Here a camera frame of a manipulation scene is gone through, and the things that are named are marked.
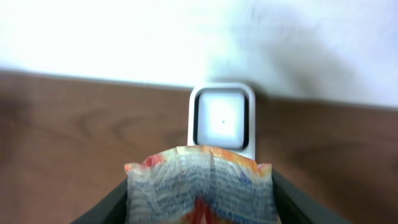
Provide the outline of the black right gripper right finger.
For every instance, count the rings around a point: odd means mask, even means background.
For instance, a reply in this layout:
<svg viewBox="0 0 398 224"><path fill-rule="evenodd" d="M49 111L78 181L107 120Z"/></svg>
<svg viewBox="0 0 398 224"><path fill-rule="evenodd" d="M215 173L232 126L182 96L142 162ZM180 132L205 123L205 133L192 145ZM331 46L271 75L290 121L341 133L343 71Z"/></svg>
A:
<svg viewBox="0 0 398 224"><path fill-rule="evenodd" d="M276 170L272 170L275 205L283 224L350 224L313 200Z"/></svg>

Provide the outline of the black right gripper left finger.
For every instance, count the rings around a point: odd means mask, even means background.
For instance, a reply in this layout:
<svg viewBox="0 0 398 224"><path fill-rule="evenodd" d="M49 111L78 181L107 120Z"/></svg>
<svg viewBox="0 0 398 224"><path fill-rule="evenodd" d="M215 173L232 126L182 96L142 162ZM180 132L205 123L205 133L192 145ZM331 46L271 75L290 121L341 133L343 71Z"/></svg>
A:
<svg viewBox="0 0 398 224"><path fill-rule="evenodd" d="M71 224L124 224L127 213L127 179Z"/></svg>

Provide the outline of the orange Kleenex tissue pack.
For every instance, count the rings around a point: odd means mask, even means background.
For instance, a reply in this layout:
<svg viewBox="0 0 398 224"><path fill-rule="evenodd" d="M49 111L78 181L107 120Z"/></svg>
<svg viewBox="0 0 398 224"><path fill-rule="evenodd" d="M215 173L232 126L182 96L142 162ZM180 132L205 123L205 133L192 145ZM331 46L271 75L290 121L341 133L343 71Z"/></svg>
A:
<svg viewBox="0 0 398 224"><path fill-rule="evenodd" d="M210 146L179 146L124 166L126 223L280 223L272 166Z"/></svg>

